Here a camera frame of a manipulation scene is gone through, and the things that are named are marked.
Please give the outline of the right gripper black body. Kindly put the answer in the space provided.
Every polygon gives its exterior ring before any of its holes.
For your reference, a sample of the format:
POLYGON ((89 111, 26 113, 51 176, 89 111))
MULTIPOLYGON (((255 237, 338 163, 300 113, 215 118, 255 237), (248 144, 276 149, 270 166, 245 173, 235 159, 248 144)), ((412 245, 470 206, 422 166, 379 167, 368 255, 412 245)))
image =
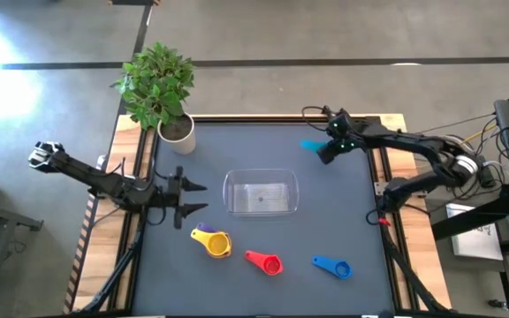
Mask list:
POLYGON ((354 130, 353 120, 346 111, 325 111, 324 114, 328 119, 325 132, 330 140, 317 149, 322 163, 329 164, 337 155, 364 148, 363 138, 354 130))

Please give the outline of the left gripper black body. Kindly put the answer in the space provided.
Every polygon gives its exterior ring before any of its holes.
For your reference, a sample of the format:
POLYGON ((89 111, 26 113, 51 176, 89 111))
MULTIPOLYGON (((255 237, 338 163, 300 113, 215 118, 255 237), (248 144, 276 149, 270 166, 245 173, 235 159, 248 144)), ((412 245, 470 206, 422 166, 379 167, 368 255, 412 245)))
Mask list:
POLYGON ((153 196, 152 208, 160 208, 165 211, 167 208, 174 209, 173 226, 175 229, 182 227, 182 212, 180 211, 182 181, 183 181, 183 167, 177 166, 176 172, 171 175, 161 175, 155 172, 155 175, 160 179, 167 182, 167 187, 163 189, 161 186, 157 187, 156 193, 153 196))

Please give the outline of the teal plastic measuring cup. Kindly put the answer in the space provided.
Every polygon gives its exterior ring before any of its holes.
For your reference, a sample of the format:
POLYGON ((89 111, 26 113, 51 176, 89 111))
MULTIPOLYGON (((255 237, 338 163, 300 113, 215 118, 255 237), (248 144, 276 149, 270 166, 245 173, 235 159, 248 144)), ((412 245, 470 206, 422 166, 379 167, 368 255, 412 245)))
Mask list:
POLYGON ((318 154, 323 147, 327 146, 327 142, 302 140, 300 146, 308 151, 318 154))

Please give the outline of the yellow plastic measuring cup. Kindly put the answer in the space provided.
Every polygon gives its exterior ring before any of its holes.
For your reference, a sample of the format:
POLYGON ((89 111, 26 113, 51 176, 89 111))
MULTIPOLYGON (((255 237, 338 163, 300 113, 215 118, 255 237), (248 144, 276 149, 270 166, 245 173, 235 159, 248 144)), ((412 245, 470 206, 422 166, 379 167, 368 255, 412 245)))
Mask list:
POLYGON ((203 245, 206 253, 212 258, 222 259, 232 254, 232 241, 226 232, 207 232, 194 229, 191 231, 190 236, 193 240, 203 245))

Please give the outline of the red plastic measuring cup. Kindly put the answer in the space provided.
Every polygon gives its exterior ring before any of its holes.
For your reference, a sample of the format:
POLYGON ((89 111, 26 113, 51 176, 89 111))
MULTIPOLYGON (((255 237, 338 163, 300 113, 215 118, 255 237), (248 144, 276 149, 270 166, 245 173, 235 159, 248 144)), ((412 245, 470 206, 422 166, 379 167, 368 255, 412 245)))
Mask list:
POLYGON ((267 276, 276 276, 284 270, 282 261, 275 254, 262 254, 256 251, 246 250, 245 258, 267 276))

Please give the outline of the blue plastic measuring cup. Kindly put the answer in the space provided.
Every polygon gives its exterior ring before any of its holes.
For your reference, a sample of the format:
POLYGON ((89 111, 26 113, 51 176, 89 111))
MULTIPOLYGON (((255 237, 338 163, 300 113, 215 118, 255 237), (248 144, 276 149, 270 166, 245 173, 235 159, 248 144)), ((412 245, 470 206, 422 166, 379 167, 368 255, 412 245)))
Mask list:
POLYGON ((353 275, 352 267, 345 260, 315 255, 312 257, 312 264, 339 279, 347 279, 353 275))

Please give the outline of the clear plastic basket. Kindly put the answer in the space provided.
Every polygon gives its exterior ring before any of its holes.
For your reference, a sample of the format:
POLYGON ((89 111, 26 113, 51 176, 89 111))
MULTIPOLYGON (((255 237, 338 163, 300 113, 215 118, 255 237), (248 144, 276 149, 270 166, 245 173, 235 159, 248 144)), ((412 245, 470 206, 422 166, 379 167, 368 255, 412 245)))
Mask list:
POLYGON ((298 209, 299 184, 288 169, 230 170, 224 179, 223 201, 235 216, 283 216, 298 209))

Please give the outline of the beige plant pot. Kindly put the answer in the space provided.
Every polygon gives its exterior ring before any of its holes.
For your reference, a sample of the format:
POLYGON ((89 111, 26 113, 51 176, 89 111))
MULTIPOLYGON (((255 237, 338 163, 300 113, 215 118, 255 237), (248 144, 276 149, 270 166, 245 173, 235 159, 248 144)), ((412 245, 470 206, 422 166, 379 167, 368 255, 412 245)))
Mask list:
POLYGON ((195 150, 195 122, 188 113, 172 119, 168 125, 159 122, 156 131, 161 140, 179 155, 189 155, 195 150))

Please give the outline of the wooden table side board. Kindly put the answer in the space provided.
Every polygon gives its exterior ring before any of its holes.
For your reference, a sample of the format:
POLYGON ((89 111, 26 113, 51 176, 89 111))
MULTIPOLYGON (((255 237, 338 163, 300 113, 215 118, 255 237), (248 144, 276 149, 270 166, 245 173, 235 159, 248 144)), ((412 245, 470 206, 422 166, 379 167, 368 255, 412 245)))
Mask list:
MULTIPOLYGON (((419 164, 411 153, 387 148, 374 152, 378 180, 387 182, 392 178, 411 178, 418 174, 419 164)), ((399 245, 410 267, 437 302, 450 308, 451 301, 444 280, 444 273, 432 234, 429 216, 423 198, 414 196, 408 200, 397 216, 388 215, 392 239, 399 245)))
MULTIPOLYGON (((156 133, 143 132, 128 115, 120 115, 110 150, 99 167, 110 172, 125 161, 125 172, 146 178, 156 133)), ((71 314, 89 305, 102 289, 137 229, 139 217, 117 209, 113 202, 91 194, 82 222, 63 312, 71 314)))

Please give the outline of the green leafy plant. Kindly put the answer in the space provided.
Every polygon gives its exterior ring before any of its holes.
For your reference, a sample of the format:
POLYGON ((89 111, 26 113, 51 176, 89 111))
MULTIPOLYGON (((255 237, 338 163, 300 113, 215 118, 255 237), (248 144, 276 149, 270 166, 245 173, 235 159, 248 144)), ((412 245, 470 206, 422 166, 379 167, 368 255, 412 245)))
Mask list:
POLYGON ((121 78, 112 84, 130 119, 144 130, 182 118, 183 104, 193 86, 192 59, 160 42, 124 63, 121 78))

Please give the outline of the white printed box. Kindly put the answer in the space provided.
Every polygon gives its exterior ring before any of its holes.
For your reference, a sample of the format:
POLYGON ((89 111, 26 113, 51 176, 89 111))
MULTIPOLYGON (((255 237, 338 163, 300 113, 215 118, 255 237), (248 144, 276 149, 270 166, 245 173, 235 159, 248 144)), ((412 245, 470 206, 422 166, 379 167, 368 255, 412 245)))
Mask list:
POLYGON ((502 261, 503 255, 494 223, 451 237, 455 256, 502 261))

